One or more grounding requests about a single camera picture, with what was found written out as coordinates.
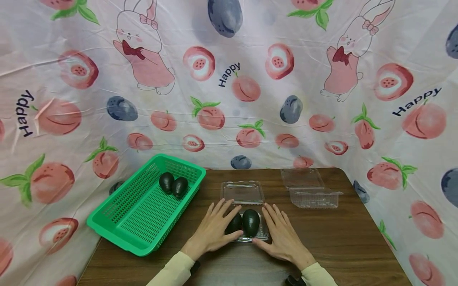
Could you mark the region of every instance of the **wooden table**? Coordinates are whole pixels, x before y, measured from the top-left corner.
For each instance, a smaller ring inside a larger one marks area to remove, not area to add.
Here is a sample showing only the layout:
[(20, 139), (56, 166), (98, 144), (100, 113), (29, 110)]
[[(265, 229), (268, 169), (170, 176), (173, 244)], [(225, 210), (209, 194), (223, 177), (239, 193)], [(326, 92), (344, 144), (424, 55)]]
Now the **wooden table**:
[[(197, 229), (211, 202), (219, 200), (221, 183), (247, 180), (261, 182), (266, 201), (288, 214), (304, 245), (339, 286), (411, 285), (344, 172), (328, 168), (320, 169), (320, 174), (327, 187), (343, 192), (337, 209), (295, 207), (279, 170), (208, 171), (157, 252), (137, 257), (101, 239), (78, 285), (145, 286)], [(249, 243), (232, 243), (204, 255), (200, 262), (185, 285), (279, 286), (288, 275), (300, 276), (293, 265), (272, 259)]]

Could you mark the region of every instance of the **hand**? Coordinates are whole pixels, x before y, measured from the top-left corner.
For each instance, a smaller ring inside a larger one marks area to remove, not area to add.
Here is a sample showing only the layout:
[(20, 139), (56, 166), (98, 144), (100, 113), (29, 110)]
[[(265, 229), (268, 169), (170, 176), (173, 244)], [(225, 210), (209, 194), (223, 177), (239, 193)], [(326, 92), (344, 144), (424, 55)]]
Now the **hand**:
[(253, 243), (270, 256), (293, 263), (301, 271), (314, 264), (315, 259), (300, 241), (286, 213), (280, 212), (276, 205), (273, 208), (268, 203), (264, 205), (262, 213), (272, 236), (272, 244), (257, 238), (253, 239)]
[(228, 235), (224, 234), (230, 221), (242, 208), (239, 205), (223, 217), (233, 201), (229, 200), (223, 205), (224, 199), (222, 199), (215, 207), (213, 207), (214, 203), (210, 205), (196, 232), (181, 249), (184, 254), (197, 261), (204, 253), (218, 250), (243, 234), (241, 230)]

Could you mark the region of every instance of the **person's left hand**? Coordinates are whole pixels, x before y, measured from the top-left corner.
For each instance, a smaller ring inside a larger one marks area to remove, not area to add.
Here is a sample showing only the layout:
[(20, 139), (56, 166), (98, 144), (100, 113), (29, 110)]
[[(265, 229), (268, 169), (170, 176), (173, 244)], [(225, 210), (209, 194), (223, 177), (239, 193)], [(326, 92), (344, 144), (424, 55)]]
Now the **person's left hand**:
[(222, 199), (215, 207), (213, 207), (214, 203), (210, 205), (196, 232), (181, 249), (184, 254), (197, 261), (204, 253), (218, 250), (243, 234), (241, 230), (228, 235), (224, 234), (230, 221), (242, 208), (239, 205), (223, 217), (233, 201), (229, 200), (223, 205), (224, 199)]

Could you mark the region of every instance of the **plastic clamshell container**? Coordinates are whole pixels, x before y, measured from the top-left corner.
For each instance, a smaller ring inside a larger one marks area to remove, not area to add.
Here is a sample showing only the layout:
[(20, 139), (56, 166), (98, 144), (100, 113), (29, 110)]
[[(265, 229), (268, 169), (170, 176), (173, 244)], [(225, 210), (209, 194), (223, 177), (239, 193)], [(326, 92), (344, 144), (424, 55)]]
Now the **plastic clamshell container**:
[[(221, 184), (221, 198), (226, 200), (234, 199), (232, 205), (241, 205), (239, 213), (242, 215), (245, 210), (255, 210), (259, 215), (259, 230), (255, 238), (260, 240), (269, 239), (269, 229), (262, 215), (261, 208), (264, 206), (264, 193), (262, 192), (261, 184), (258, 181), (239, 181), (239, 182), (224, 182)], [(242, 235), (237, 239), (238, 242), (250, 242), (253, 237)]]
[[(182, 199), (162, 191), (159, 177), (165, 172), (188, 180)], [(199, 190), (205, 174), (205, 169), (198, 165), (157, 154), (89, 215), (87, 225), (126, 251), (137, 256), (148, 255), (170, 233)]]
[(317, 169), (282, 169), (283, 184), (289, 191), (291, 202), (303, 209), (335, 209), (339, 196), (326, 188)]

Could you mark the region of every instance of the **person's right hand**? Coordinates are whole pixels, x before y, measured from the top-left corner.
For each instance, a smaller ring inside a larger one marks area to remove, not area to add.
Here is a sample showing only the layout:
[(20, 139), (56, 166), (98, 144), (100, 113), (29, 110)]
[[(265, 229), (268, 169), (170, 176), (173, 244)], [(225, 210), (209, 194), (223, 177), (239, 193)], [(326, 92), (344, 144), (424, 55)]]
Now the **person's right hand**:
[(270, 256), (293, 263), (300, 271), (314, 264), (315, 259), (300, 241), (286, 213), (280, 212), (276, 205), (273, 208), (268, 203), (264, 205), (262, 213), (272, 236), (272, 244), (257, 238), (253, 239), (253, 243)]

